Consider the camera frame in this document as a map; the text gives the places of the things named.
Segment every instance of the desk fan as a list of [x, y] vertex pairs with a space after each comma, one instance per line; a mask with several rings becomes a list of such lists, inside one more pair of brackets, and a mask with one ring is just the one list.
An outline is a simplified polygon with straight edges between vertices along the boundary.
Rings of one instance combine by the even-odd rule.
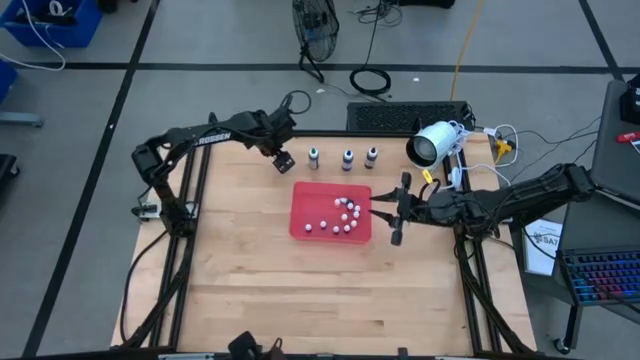
[[[327, 60], [336, 48], [340, 24], [333, 0], [293, 0], [293, 24], [300, 42], [300, 70], [324, 83], [315, 62]], [[305, 67], [305, 58], [313, 69]]]

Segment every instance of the blue bin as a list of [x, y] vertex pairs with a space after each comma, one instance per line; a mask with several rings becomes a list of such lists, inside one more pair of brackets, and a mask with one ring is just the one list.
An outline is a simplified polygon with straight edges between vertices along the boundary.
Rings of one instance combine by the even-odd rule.
[[[26, 0], [32, 16], [48, 12], [49, 0]], [[58, 0], [63, 8], [69, 5], [75, 9], [76, 24], [72, 26], [43, 25], [34, 23], [34, 27], [51, 46], [58, 43], [64, 47], [87, 47], [100, 24], [102, 12], [96, 0]], [[0, 26], [7, 29], [24, 46], [46, 46], [36, 36], [31, 26], [16, 23], [16, 16], [22, 12], [22, 0], [12, 0], [0, 17]]]
[[0, 103], [4, 100], [17, 76], [18, 73], [9, 64], [0, 60]]

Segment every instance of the red tray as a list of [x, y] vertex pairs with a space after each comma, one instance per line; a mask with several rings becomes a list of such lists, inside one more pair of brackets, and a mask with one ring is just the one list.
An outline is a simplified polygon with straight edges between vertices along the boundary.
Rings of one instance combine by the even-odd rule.
[[[360, 218], [354, 219], [353, 210], [348, 210], [346, 204], [335, 207], [334, 201], [342, 197], [360, 206]], [[371, 239], [370, 198], [371, 188], [364, 185], [297, 182], [293, 186], [289, 234], [296, 240], [364, 244]], [[349, 215], [346, 222], [340, 219], [345, 213]], [[323, 220], [327, 222], [325, 229], [320, 227]], [[344, 225], [351, 220], [356, 220], [358, 226], [345, 233]], [[305, 230], [306, 224], [311, 224], [310, 232]], [[333, 233], [336, 225], [340, 226], [338, 234]]]

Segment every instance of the yellow cable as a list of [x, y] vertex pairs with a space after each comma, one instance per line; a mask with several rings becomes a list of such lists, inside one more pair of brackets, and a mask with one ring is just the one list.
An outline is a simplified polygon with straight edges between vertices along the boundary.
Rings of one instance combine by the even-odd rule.
[[458, 71], [460, 70], [460, 63], [462, 62], [462, 58], [464, 57], [465, 51], [467, 51], [467, 46], [469, 46], [469, 40], [471, 40], [471, 34], [473, 34], [473, 30], [475, 30], [476, 28], [476, 23], [478, 22], [478, 18], [480, 17], [480, 10], [482, 9], [483, 4], [484, 4], [484, 0], [478, 0], [476, 11], [473, 13], [473, 20], [471, 20], [471, 26], [469, 26], [469, 30], [467, 30], [467, 37], [464, 39], [464, 45], [462, 46], [460, 55], [458, 55], [458, 62], [456, 62], [456, 71], [453, 73], [453, 84], [451, 85], [451, 98], [449, 99], [450, 101], [453, 101], [453, 98], [456, 95], [456, 83], [458, 82]]

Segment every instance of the rgb keyboard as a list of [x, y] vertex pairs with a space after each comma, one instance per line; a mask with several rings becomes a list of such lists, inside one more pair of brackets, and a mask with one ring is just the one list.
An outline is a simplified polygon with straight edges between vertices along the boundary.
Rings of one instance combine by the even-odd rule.
[[558, 253], [567, 265], [560, 268], [577, 305], [618, 304], [615, 297], [640, 302], [640, 246]]

